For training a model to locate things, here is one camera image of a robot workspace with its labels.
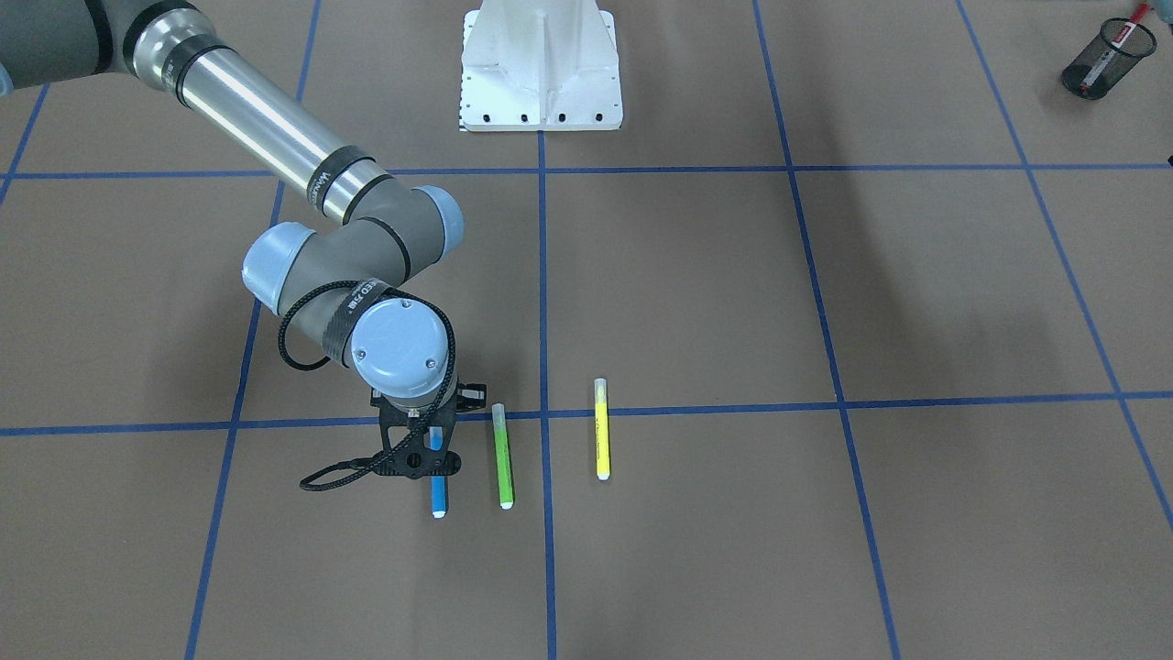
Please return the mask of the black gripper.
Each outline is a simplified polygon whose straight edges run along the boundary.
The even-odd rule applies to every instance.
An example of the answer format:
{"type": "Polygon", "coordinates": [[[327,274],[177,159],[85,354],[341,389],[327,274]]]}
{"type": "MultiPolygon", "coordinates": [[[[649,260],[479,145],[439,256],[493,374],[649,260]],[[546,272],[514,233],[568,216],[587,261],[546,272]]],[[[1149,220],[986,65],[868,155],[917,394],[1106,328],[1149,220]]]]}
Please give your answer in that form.
{"type": "Polygon", "coordinates": [[[369,471],[384,477],[448,477],[460,472],[462,460],[450,447],[459,413],[486,408],[487,386],[460,383],[448,401],[423,419],[392,404],[382,393],[369,392],[369,404],[378,409],[382,448],[372,458],[369,471]]]}

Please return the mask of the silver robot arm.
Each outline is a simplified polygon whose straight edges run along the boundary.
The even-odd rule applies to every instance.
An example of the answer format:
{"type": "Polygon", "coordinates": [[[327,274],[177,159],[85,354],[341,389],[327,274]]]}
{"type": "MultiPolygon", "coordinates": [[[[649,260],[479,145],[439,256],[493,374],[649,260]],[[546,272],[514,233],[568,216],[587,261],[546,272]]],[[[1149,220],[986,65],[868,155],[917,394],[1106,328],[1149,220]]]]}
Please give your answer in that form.
{"type": "Polygon", "coordinates": [[[319,468],[301,489],[460,472],[457,416],[483,409],[486,388],[457,379],[445,309],[405,290],[465,241],[454,196],[396,179],[223,41],[190,1],[4,2],[4,94],[108,74],[138,80],[222,131],[272,176],[276,202],[301,193],[334,222],[326,234],[271,222],[240,264],[244,288],[278,319],[282,362],[352,370],[378,411],[377,453],[319,468]]]}

